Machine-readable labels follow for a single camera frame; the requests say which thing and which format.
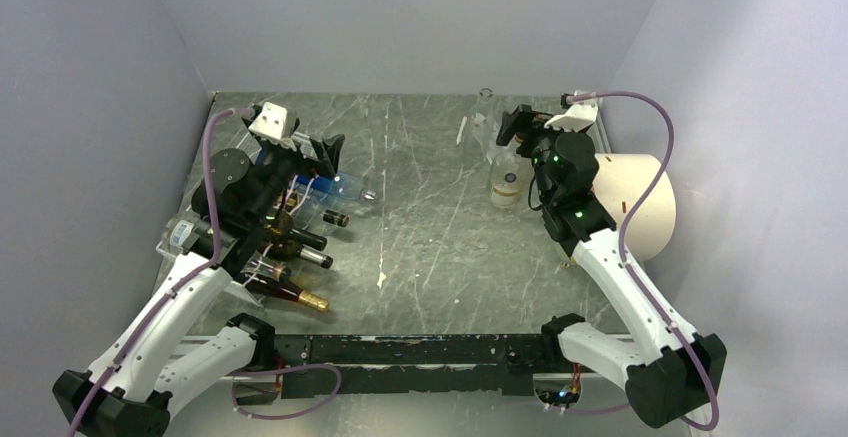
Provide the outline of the clear bottle white label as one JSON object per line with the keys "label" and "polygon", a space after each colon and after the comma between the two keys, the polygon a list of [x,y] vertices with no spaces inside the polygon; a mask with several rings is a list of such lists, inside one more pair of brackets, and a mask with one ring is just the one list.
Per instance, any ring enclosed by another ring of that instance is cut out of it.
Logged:
{"label": "clear bottle white label", "polygon": [[176,215],[165,225],[160,248],[168,254],[180,254],[191,236],[198,218],[193,215]]}

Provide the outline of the clear amber liquor bottle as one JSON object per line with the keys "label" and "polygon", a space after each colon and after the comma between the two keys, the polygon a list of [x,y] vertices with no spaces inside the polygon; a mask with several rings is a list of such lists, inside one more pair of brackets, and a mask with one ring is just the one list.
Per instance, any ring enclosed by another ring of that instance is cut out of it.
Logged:
{"label": "clear amber liquor bottle", "polygon": [[529,179],[526,161],[517,150],[518,144],[511,142],[493,157],[489,173],[489,201],[496,209],[511,209]]}

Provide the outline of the blue clear bottle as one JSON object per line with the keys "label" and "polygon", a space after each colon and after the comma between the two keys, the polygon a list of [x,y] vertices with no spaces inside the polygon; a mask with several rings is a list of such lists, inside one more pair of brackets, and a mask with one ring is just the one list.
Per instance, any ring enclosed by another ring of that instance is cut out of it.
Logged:
{"label": "blue clear bottle", "polygon": [[[299,142],[298,147],[308,160],[317,160],[319,162],[319,156],[316,152],[317,142]],[[319,199],[323,201],[335,199],[361,204],[374,204],[379,198],[379,194],[370,189],[362,178],[343,173],[339,170],[333,178],[325,178],[318,173],[314,173],[314,177],[315,180],[312,182],[310,193],[317,192]]]}

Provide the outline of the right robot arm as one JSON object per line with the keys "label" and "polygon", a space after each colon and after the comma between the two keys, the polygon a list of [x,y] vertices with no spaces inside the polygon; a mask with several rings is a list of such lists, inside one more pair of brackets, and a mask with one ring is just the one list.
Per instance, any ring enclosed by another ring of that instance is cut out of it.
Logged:
{"label": "right robot arm", "polygon": [[703,336],[660,295],[622,239],[614,218],[593,191],[600,164],[582,130],[551,125],[552,115],[520,105],[502,116],[496,143],[516,144],[534,171],[545,228],[565,255],[588,273],[630,332],[626,344],[576,316],[552,320],[539,348],[550,370],[587,367],[622,389],[635,414],[660,428],[709,406],[717,424],[717,391],[727,349],[715,334]]}

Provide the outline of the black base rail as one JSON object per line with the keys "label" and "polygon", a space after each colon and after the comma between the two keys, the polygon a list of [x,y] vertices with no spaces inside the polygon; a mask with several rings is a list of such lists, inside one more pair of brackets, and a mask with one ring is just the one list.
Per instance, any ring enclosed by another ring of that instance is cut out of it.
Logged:
{"label": "black base rail", "polygon": [[242,366],[258,374],[288,370],[285,399],[341,394],[497,391],[532,396],[540,375],[574,366],[538,333],[442,335],[278,334]]}

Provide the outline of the small dark capped bottle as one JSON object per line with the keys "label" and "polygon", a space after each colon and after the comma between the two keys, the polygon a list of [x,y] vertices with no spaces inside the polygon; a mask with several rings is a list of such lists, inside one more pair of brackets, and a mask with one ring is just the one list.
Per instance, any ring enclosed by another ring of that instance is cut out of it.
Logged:
{"label": "small dark capped bottle", "polygon": [[328,224],[346,228],[349,225],[350,217],[347,214],[326,210],[322,214],[322,220]]}

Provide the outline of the clear glass flask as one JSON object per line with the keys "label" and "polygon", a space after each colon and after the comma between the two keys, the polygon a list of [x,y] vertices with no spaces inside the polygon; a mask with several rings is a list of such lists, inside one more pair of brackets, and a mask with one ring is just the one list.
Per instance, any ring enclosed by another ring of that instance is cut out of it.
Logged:
{"label": "clear glass flask", "polygon": [[475,113],[494,115],[494,103],[494,91],[488,87],[481,88],[478,92],[478,98],[472,111],[472,117]]}

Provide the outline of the aluminium frame rail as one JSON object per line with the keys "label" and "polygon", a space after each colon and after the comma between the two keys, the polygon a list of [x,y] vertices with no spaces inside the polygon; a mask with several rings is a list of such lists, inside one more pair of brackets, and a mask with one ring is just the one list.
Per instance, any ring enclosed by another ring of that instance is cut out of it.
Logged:
{"label": "aluminium frame rail", "polygon": [[106,407],[114,403],[122,404],[129,401],[144,404],[148,399],[147,391],[153,391],[160,381],[174,379],[176,370],[167,370],[180,358],[199,349],[212,339],[209,335],[188,335],[176,342],[171,350],[159,347],[155,350],[150,342],[138,343],[124,355],[124,360],[112,367],[118,357],[118,351],[124,347],[123,335],[113,342],[100,356],[92,361],[86,370],[90,384],[101,381],[107,370],[112,373],[105,378],[100,389],[94,394],[78,431],[86,436],[111,435],[111,430],[98,427],[97,416],[106,413]]}

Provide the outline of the gold foil wine bottle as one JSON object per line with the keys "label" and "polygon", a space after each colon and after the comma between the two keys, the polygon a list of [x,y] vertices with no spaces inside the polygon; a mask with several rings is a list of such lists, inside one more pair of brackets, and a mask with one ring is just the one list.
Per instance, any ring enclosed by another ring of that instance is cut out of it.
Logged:
{"label": "gold foil wine bottle", "polygon": [[327,312],[330,308],[327,299],[306,291],[290,281],[256,279],[248,282],[246,288],[253,293],[295,302],[319,312]]}

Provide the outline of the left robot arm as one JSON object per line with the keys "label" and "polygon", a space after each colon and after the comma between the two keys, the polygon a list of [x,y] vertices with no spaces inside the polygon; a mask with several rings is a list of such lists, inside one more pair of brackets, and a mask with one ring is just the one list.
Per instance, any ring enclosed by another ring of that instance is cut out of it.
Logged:
{"label": "left robot arm", "polygon": [[301,175],[334,177],[344,142],[340,134],[264,138],[257,162],[235,149],[202,150],[199,221],[171,272],[108,350],[53,386],[70,434],[160,436],[221,378],[280,370],[274,328],[244,313],[185,356],[172,353],[201,311],[249,269],[279,195]]}

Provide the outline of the dark green wine bottle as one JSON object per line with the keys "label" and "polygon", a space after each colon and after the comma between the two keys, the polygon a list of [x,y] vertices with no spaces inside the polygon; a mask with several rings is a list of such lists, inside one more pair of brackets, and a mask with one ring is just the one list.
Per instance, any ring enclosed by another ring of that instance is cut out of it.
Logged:
{"label": "dark green wine bottle", "polygon": [[[322,251],[324,237],[301,230],[293,222],[284,198],[294,196],[278,181],[270,183],[243,180],[215,185],[215,203],[221,230],[220,258],[250,255],[262,243],[285,244],[292,240]],[[183,251],[205,257],[213,254],[214,229],[205,188],[199,187],[192,196],[192,209],[198,221]]]}

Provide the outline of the white pink capped pen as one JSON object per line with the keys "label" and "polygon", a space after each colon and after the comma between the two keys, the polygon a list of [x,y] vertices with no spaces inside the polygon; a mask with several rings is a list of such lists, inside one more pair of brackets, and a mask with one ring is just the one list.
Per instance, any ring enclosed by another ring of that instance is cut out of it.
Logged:
{"label": "white pink capped pen", "polygon": [[467,122],[468,122],[468,117],[463,116],[461,121],[460,121],[460,125],[459,125],[459,128],[458,128],[457,134],[456,134],[456,140],[455,140],[456,146],[459,146],[464,140]]}

